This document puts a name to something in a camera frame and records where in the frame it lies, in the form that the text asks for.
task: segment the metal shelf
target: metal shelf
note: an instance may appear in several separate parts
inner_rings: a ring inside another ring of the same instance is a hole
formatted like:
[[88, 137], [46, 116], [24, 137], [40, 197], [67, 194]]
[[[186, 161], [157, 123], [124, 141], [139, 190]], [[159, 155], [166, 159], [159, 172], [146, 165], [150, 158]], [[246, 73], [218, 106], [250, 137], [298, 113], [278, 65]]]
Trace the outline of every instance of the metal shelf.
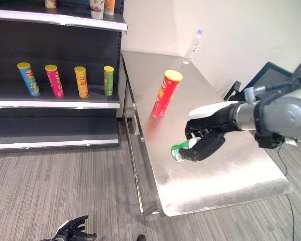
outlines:
[[0, 20], [25, 21], [57, 25], [69, 25], [85, 28], [99, 28], [115, 31], [127, 31], [123, 14], [104, 15], [103, 20], [93, 19], [90, 9], [76, 6], [58, 6], [48, 9], [42, 3], [13, 1], [0, 3]]
[[118, 109], [118, 91], [113, 96], [104, 95], [103, 85], [88, 85], [89, 97], [81, 99], [77, 84], [62, 83], [65, 97], [55, 98], [48, 82], [38, 82], [41, 95], [32, 97], [22, 81], [13, 84], [0, 81], [0, 108], [74, 108], [74, 109]]
[[119, 145], [116, 118], [0, 118], [0, 150], [100, 145]]

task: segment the gray carpet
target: gray carpet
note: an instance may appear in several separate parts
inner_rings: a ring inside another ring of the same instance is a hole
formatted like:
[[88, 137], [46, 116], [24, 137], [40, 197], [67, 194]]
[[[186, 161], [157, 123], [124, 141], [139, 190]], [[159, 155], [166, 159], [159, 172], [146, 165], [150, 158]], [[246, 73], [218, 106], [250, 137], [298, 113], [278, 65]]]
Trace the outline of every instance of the gray carpet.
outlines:
[[[285, 196], [179, 217], [138, 221], [124, 126], [120, 148], [0, 154], [0, 241], [49, 238], [67, 219], [89, 215], [98, 241], [292, 240]], [[152, 199], [134, 138], [145, 203]], [[277, 151], [268, 151], [284, 170]], [[295, 191], [295, 240], [301, 240], [301, 145], [280, 151]]]

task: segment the green pringles can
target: green pringles can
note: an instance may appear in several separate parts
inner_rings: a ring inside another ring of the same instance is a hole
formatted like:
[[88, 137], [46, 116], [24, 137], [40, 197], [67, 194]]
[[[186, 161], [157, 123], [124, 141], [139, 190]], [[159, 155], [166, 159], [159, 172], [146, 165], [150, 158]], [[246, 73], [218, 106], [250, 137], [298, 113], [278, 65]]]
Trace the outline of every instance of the green pringles can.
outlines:
[[111, 66], [104, 67], [104, 82], [105, 82], [105, 95], [112, 96], [112, 89], [114, 86], [114, 68]]
[[178, 145], [172, 146], [171, 147], [171, 155], [172, 155], [173, 159], [177, 162], [184, 161], [185, 159], [183, 159], [183, 157], [179, 153], [179, 149], [180, 148], [184, 148], [184, 149], [192, 148], [193, 145], [195, 145], [196, 142], [198, 142], [199, 140], [200, 140], [200, 137], [194, 137], [194, 138], [190, 138], [187, 141], [182, 142]]

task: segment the blue pringles can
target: blue pringles can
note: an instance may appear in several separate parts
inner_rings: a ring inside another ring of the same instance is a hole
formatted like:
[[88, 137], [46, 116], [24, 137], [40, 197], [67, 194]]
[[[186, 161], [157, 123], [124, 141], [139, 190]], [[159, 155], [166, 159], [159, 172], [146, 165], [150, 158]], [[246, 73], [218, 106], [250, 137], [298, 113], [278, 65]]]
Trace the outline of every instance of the blue pringles can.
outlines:
[[30, 68], [30, 64], [27, 62], [22, 62], [17, 64], [17, 68], [20, 71], [20, 74], [22, 76], [22, 79], [24, 79], [24, 82], [28, 88], [28, 91], [31, 96], [39, 96], [39, 88], [37, 86], [36, 79], [34, 77], [34, 74]]

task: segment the white shelf edge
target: white shelf edge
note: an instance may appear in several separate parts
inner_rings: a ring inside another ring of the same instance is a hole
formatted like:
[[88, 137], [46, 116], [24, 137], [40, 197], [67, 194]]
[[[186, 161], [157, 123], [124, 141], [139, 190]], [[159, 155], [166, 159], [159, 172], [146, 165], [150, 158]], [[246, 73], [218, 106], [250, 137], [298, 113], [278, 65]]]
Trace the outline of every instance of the white shelf edge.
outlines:
[[23, 12], [12, 10], [0, 10], [0, 19], [36, 21], [60, 25], [83, 26], [91, 28], [103, 28], [110, 30], [127, 31], [126, 23], [112, 22], [107, 20], [89, 19], [63, 14], [46, 14], [35, 12]]
[[66, 146], [90, 146], [103, 144], [118, 144], [119, 139], [105, 140], [80, 140], [80, 141], [63, 141], [63, 142], [28, 142], [28, 143], [6, 143], [0, 144], [0, 149], [29, 149], [39, 147], [66, 147]]
[[1, 108], [73, 108], [73, 109], [119, 109], [119, 103], [57, 102], [57, 101], [0, 101]]

